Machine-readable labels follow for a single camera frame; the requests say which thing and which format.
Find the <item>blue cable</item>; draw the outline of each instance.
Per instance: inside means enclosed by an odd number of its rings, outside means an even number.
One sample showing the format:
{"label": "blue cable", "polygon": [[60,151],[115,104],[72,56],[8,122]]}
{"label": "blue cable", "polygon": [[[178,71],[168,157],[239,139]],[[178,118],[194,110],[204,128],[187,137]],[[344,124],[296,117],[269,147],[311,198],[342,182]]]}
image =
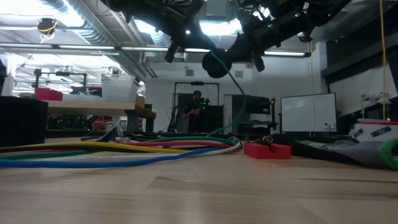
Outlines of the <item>blue cable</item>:
{"label": "blue cable", "polygon": [[119,161],[119,162],[71,162],[71,161],[13,161],[0,159],[0,167],[13,168],[113,168],[113,167],[131,167],[142,166],[160,161],[172,161],[182,159],[188,156],[194,156],[205,152],[216,151],[221,148],[198,149],[172,156],[160,156],[138,161]]}

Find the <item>person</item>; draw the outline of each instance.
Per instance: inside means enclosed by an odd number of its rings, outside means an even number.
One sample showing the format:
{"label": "person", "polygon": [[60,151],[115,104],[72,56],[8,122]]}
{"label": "person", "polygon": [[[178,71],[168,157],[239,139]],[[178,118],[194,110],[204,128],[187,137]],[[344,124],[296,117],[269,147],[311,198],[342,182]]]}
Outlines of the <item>person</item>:
{"label": "person", "polygon": [[2,88],[4,86],[4,82],[6,81],[7,78],[7,67],[5,64],[3,64],[1,58],[0,58],[0,96],[2,93]]}
{"label": "person", "polygon": [[195,90],[193,92],[192,100],[188,100],[185,103],[185,109],[183,118],[189,119],[188,124],[188,133],[200,133],[203,121],[202,121],[202,114],[200,111],[200,103],[202,101],[201,92]]}

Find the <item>red box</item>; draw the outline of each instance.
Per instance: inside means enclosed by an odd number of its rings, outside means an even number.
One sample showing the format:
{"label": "red box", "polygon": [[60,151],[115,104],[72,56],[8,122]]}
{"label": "red box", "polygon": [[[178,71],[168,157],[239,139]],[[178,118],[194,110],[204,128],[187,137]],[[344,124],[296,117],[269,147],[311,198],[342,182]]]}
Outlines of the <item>red box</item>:
{"label": "red box", "polygon": [[62,93],[49,88],[37,88],[36,100],[55,100],[62,101]]}
{"label": "red box", "polygon": [[280,144],[271,144],[268,146],[257,143],[244,144],[245,155],[255,159],[291,159],[292,148],[290,146],[283,146]]}

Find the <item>green wire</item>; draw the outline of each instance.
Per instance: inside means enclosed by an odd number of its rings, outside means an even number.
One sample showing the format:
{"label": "green wire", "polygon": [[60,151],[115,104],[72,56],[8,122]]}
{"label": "green wire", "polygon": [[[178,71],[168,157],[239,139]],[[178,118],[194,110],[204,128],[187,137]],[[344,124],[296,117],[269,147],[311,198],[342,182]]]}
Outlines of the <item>green wire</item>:
{"label": "green wire", "polygon": [[228,75],[232,78],[232,81],[234,81],[235,85],[239,88],[239,90],[241,91],[242,95],[243,95],[243,108],[242,110],[239,112],[238,116],[231,122],[231,124],[223,127],[223,128],[218,128],[214,131],[212,131],[210,134],[208,134],[207,136],[212,136],[216,133],[220,133],[222,131],[224,131],[225,129],[231,127],[232,125],[240,122],[243,114],[244,114],[244,110],[246,109],[246,95],[244,94],[241,86],[237,83],[237,81],[235,80],[234,76],[231,74],[231,72],[229,71],[229,69],[226,67],[226,65],[224,64],[224,62],[219,59],[212,51],[210,52],[211,55],[224,67],[224,69],[228,72]]}
{"label": "green wire", "polygon": [[32,153],[32,154],[20,154],[20,155],[10,155],[10,156],[0,156],[0,159],[43,159],[43,158],[53,158],[53,157],[65,157],[65,156],[77,156],[84,154],[91,154],[91,151],[75,151],[75,152],[54,152],[54,153]]}
{"label": "green wire", "polygon": [[234,142],[226,140],[226,139],[221,139],[221,138],[213,138],[213,137],[172,137],[172,138],[160,138],[160,139],[153,139],[149,140],[147,142],[164,142],[164,141],[188,141],[188,140],[199,140],[199,141],[218,141],[222,142],[225,144],[230,144],[232,146],[235,145]]}
{"label": "green wire", "polygon": [[239,112],[238,116],[232,121],[231,124],[223,127],[223,128],[218,128],[214,131],[212,131],[210,134],[208,134],[206,137],[176,137],[176,138],[161,138],[161,139],[155,139],[155,140],[150,140],[149,142],[161,142],[161,141],[184,141],[184,140],[207,140],[207,141],[219,141],[219,142],[223,142],[226,144],[232,144],[234,145],[233,142],[225,140],[225,139],[221,139],[221,138],[211,138],[210,136],[216,134],[216,133],[220,133],[222,131],[224,131],[225,129],[231,127],[232,125],[240,122],[243,114],[244,114],[244,110],[246,108],[246,95],[244,94],[243,89],[241,88],[241,86],[237,83],[237,81],[235,80],[235,78],[233,77],[233,75],[231,74],[231,72],[229,71],[229,69],[226,67],[226,65],[224,64],[224,62],[219,59],[212,51],[210,52],[211,55],[224,67],[224,69],[228,72],[228,75],[232,78],[232,81],[235,83],[235,85],[239,88],[239,90],[241,91],[242,95],[243,95],[243,108],[242,110]]}

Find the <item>fluorescent light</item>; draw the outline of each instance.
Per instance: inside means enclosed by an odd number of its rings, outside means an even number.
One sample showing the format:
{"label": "fluorescent light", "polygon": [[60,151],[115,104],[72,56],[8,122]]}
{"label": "fluorescent light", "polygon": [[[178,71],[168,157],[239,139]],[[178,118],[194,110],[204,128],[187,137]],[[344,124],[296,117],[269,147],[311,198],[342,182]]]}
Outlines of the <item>fluorescent light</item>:
{"label": "fluorescent light", "polygon": [[292,57],[303,57],[304,52],[278,52],[278,51],[265,51],[265,55],[271,56],[292,56]]}
{"label": "fluorescent light", "polygon": [[187,53],[207,53],[209,51],[210,50],[207,50],[207,49],[185,49],[184,52],[187,52]]}
{"label": "fluorescent light", "polygon": [[61,77],[62,80],[65,80],[66,82],[73,82],[70,78],[67,77]]}
{"label": "fluorescent light", "polygon": [[238,19],[229,22],[199,22],[201,31],[206,35],[230,35],[235,34],[242,29],[242,25]]}
{"label": "fluorescent light", "polygon": [[92,55],[120,55],[118,52],[90,52]]}
{"label": "fluorescent light", "polygon": [[73,50],[114,50],[111,46],[90,46],[90,45],[59,45],[61,49]]}
{"label": "fluorescent light", "polygon": [[121,47],[122,50],[145,51],[145,52],[167,52],[167,47]]}
{"label": "fluorescent light", "polygon": [[0,47],[35,48],[35,49],[52,48],[50,44],[18,44],[18,43],[0,43]]}
{"label": "fluorescent light", "polygon": [[34,93],[34,90],[12,90],[13,93]]}
{"label": "fluorescent light", "polygon": [[162,34],[162,31],[158,31],[156,32],[156,28],[144,21],[140,21],[140,20],[134,20],[134,22],[137,25],[137,28],[139,30],[139,32],[144,32],[150,35],[154,35],[154,34]]}

